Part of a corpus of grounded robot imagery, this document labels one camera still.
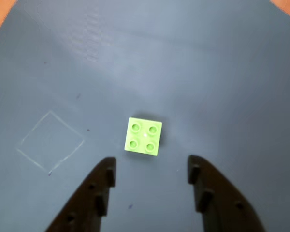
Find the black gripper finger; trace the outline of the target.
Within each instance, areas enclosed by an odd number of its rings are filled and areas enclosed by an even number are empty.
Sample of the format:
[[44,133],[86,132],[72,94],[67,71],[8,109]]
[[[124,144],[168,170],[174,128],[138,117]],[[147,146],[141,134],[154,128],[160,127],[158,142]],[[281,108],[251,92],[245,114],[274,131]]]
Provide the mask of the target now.
[[205,232],[264,232],[257,213],[244,195],[208,160],[188,157],[188,183]]
[[110,188],[116,183],[116,159],[102,159],[46,229],[48,232],[99,232],[107,216]]

